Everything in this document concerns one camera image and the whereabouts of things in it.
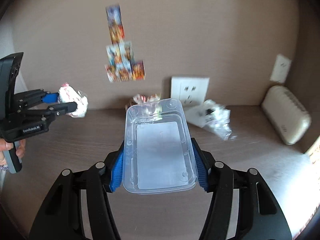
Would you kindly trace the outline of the person's left hand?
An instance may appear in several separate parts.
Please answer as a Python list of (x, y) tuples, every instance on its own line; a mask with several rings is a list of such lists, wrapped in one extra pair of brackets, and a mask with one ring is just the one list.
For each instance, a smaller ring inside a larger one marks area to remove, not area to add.
[(15, 174), (22, 169), (21, 158), (25, 154), (26, 140), (9, 143), (1, 138), (1, 170)]

